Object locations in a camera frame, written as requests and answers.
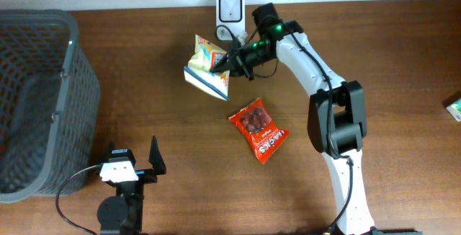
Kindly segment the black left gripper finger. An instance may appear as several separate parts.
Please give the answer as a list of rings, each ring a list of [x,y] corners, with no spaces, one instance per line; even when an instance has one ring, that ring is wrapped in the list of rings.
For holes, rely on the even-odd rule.
[[[107,163],[109,161],[111,157],[111,153],[114,149],[115,149],[115,143],[113,141],[110,141],[102,157],[102,163]]]
[[[158,141],[155,136],[153,136],[151,140],[151,148],[148,161],[152,165],[156,174],[166,174],[166,165],[164,163],[161,152],[159,151]]]

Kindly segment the beige snack chip bag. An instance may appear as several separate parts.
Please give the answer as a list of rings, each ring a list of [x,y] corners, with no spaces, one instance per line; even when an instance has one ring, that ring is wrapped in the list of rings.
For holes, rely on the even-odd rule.
[[[229,71],[212,73],[210,69],[225,56],[225,51],[217,45],[195,35],[194,55],[184,67],[184,78],[205,93],[218,99],[229,101]]]

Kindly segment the red Hacks candy bag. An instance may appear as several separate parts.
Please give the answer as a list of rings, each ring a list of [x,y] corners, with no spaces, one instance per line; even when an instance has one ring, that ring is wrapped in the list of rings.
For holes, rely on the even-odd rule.
[[[267,162],[290,134],[288,130],[276,126],[260,97],[228,119],[246,138],[255,157],[262,164]]]

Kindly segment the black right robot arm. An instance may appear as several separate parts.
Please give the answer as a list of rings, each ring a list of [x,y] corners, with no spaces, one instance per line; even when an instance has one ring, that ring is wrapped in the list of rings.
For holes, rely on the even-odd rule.
[[[334,190],[336,217],[326,234],[376,234],[362,176],[367,121],[361,84],[332,71],[298,22],[280,19],[272,3],[259,6],[252,16],[259,41],[232,44],[211,71],[253,79],[254,68],[267,61],[285,64],[309,96],[308,136],[326,162]]]

